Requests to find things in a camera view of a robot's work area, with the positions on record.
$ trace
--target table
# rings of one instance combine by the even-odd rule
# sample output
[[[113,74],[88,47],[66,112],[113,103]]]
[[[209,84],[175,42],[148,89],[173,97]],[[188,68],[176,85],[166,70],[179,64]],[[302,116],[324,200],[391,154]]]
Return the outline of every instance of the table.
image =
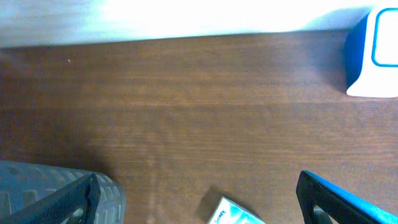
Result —
[[[398,101],[345,94],[346,35],[2,49],[0,158],[108,174],[125,223],[203,223],[218,194],[303,223],[305,169],[398,214]]]

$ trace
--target gray plastic basket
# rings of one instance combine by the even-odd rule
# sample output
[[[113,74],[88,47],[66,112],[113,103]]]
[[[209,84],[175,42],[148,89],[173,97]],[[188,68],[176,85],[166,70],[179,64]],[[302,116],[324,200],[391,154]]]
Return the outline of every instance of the gray plastic basket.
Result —
[[[96,174],[101,189],[94,224],[122,224],[126,194],[107,175],[11,161],[0,161],[0,219],[90,173]]]

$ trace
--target brown wooden surface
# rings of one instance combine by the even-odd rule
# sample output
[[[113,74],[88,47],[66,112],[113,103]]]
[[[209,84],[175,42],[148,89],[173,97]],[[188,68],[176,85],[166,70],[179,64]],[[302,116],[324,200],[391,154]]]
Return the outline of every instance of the brown wooden surface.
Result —
[[[110,175],[125,223],[203,223],[212,189],[303,223],[303,169],[398,214],[398,101],[344,94],[345,36],[1,50],[1,159]]]

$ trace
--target ribbed gray object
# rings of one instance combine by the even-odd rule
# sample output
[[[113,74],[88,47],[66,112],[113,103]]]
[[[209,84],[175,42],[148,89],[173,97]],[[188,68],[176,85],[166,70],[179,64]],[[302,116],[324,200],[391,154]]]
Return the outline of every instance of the ribbed gray object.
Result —
[[[90,173],[96,174],[101,189],[94,224],[122,224],[126,194],[107,175],[11,161],[0,161],[0,219]]]

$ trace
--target white object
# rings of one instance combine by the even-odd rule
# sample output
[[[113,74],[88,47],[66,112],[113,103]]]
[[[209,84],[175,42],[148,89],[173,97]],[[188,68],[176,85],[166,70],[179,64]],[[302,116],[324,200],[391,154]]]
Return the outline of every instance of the white object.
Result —
[[[265,224],[247,210],[222,197],[208,224]]]
[[[346,41],[347,94],[398,96],[398,6],[373,9]]]

